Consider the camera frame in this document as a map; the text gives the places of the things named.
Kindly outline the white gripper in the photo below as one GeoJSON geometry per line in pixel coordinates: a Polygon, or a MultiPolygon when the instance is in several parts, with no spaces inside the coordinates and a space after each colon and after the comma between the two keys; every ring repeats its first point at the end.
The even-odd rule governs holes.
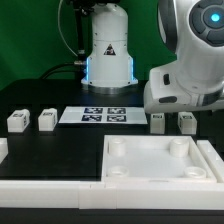
{"type": "Polygon", "coordinates": [[[148,114],[224,109],[224,91],[199,97],[184,90],[171,73],[174,63],[153,68],[144,89],[144,110],[148,114]]]}

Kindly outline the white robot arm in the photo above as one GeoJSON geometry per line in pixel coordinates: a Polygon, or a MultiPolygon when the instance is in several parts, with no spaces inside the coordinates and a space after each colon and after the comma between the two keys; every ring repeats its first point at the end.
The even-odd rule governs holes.
{"type": "Polygon", "coordinates": [[[224,109],[224,0],[97,3],[82,84],[99,93],[147,81],[147,113],[224,109]]]}

